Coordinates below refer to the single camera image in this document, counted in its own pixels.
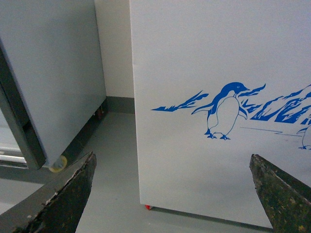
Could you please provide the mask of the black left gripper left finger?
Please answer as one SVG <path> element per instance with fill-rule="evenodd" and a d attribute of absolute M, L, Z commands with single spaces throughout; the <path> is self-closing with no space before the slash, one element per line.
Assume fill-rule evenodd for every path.
<path fill-rule="evenodd" d="M 2 233 L 74 233 L 97 165 L 89 152 L 0 216 Z"/>

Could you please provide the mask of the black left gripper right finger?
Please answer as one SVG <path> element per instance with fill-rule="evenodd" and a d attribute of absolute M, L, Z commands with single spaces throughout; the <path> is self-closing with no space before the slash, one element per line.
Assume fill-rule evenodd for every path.
<path fill-rule="evenodd" d="M 311 188 L 258 154 L 250 170 L 257 196 L 275 233 L 311 231 Z"/>

